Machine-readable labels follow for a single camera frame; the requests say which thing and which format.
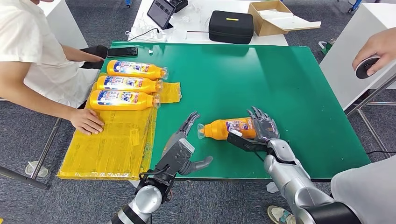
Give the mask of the person's right hand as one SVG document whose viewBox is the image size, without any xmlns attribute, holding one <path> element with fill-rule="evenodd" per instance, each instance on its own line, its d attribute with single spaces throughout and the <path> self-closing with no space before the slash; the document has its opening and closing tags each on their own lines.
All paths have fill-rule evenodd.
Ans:
<svg viewBox="0 0 396 224">
<path fill-rule="evenodd" d="M 91 109 L 75 109 L 68 120 L 77 130 L 86 135 L 99 134 L 103 131 L 104 122 Z"/>
</svg>

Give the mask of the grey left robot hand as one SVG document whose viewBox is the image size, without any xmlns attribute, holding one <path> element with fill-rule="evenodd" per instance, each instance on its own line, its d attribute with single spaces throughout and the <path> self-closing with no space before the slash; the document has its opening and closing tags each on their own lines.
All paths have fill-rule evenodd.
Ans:
<svg viewBox="0 0 396 224">
<path fill-rule="evenodd" d="M 195 152 L 195 147 L 187 140 L 187 135 L 194 125 L 194 121 L 199 117 L 200 114 L 197 111 L 192 112 L 180 128 L 171 135 L 165 144 L 161 159 L 156 165 L 157 169 L 165 168 L 165 173 L 174 177 L 176 174 L 189 175 L 211 164 L 212 156 L 207 156 L 200 161 L 190 160 Z"/>
</svg>

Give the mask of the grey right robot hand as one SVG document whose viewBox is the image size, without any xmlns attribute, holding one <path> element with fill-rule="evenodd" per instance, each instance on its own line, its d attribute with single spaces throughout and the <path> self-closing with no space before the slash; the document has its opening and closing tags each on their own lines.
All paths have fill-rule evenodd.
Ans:
<svg viewBox="0 0 396 224">
<path fill-rule="evenodd" d="M 279 139 L 280 134 L 275 121 L 265 112 L 251 106 L 247 112 L 252 119 L 256 133 L 255 141 L 266 143 L 271 139 Z"/>
</svg>

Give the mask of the person's hand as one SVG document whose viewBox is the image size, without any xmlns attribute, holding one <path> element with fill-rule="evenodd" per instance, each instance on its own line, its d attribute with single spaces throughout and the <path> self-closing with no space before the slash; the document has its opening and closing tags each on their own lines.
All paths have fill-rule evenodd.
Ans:
<svg viewBox="0 0 396 224">
<path fill-rule="evenodd" d="M 356 70 L 358 65 L 366 58 L 378 55 L 379 60 L 367 70 L 371 76 L 396 58 L 396 28 L 389 28 L 372 35 L 360 49 L 352 67 Z"/>
</svg>

